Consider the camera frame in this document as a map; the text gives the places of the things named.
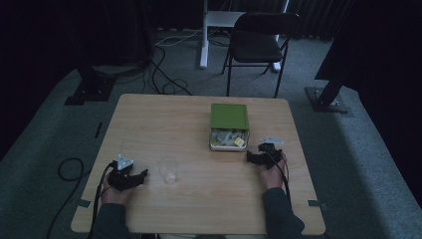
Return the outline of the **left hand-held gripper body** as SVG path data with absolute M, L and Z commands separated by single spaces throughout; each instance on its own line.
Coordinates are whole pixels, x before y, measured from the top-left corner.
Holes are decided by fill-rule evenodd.
M 112 171 L 108 176 L 108 184 L 118 191 L 134 188 L 134 179 L 130 175 L 134 160 L 120 154 L 112 164 Z

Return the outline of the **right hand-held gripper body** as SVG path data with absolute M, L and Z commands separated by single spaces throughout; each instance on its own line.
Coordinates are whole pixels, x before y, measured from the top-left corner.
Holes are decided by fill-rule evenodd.
M 273 138 L 262 138 L 258 145 L 259 163 L 265 165 L 268 169 L 278 164 L 283 159 L 283 151 L 276 149 L 276 145 L 281 141 Z

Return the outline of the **clear plastic cup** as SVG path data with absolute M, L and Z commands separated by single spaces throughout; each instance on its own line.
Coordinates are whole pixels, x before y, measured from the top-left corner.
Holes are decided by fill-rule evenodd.
M 173 184 L 178 179 L 178 162 L 173 157 L 164 157 L 158 161 L 158 172 L 163 181 Z

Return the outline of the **pile of tea bags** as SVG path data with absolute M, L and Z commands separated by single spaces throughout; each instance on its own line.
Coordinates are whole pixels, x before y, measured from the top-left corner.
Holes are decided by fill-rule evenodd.
M 210 145 L 212 147 L 239 147 L 234 143 L 237 137 L 242 138 L 247 145 L 249 132 L 242 129 L 215 129 L 210 135 Z

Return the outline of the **white tin with green lid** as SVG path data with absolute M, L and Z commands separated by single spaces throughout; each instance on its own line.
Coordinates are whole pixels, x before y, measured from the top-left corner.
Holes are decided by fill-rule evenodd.
M 215 129 L 242 129 L 250 135 L 249 117 L 246 105 L 217 104 L 211 105 L 210 135 Z M 245 147 L 212 147 L 213 150 L 242 151 Z

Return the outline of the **person's left hand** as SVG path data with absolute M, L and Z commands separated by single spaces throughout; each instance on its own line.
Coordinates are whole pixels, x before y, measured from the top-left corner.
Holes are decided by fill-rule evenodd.
M 121 204 L 126 206 L 134 191 L 133 188 L 124 191 L 116 190 L 115 188 L 109 185 L 108 174 L 103 180 L 103 186 L 105 187 L 105 190 L 103 191 L 101 196 L 102 204 Z

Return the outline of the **person's right hand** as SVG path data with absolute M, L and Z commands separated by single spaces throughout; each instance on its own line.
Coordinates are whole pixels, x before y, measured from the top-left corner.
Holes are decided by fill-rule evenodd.
M 257 171 L 266 189 L 283 187 L 283 174 L 285 173 L 285 160 L 283 158 L 272 168 L 267 169 L 265 166 L 258 166 Z

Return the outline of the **black stand with bolted base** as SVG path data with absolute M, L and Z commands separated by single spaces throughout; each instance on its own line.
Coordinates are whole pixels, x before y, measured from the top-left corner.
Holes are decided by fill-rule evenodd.
M 339 113 L 341 115 L 347 115 L 349 112 L 339 95 L 339 90 L 345 82 L 344 74 L 347 72 L 346 59 L 342 55 L 344 50 L 342 26 L 347 20 L 352 5 L 353 0 L 345 0 L 345 8 L 342 10 L 342 18 L 339 21 L 334 40 L 316 73 L 316 80 L 327 80 L 327 84 L 324 88 L 306 88 L 306 93 L 315 112 Z

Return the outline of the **black stand with square base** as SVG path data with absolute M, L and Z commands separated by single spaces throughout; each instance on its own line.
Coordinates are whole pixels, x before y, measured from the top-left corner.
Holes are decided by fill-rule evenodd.
M 81 81 L 65 106 L 82 106 L 85 102 L 107 102 L 116 77 L 99 74 L 92 66 L 78 67 Z

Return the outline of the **black folding chair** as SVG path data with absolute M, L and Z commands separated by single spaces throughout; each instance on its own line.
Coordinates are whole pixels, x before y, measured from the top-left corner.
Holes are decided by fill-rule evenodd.
M 265 67 L 280 63 L 274 97 L 278 96 L 290 40 L 298 33 L 302 18 L 295 13 L 245 13 L 234 24 L 222 68 L 228 70 L 226 96 L 230 95 L 232 69 Z

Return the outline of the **white desk frame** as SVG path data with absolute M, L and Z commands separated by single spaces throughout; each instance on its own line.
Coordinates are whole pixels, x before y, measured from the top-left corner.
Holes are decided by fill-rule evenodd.
M 203 0 L 203 24 L 202 24 L 202 44 L 201 44 L 201 55 L 199 67 L 201 70 L 205 70 L 208 66 L 208 53 L 209 53 L 209 41 L 208 41 L 208 28 L 209 27 L 233 27 L 237 19 L 242 15 L 242 12 L 238 11 L 224 11 L 224 10 L 209 10 L 208 0 Z

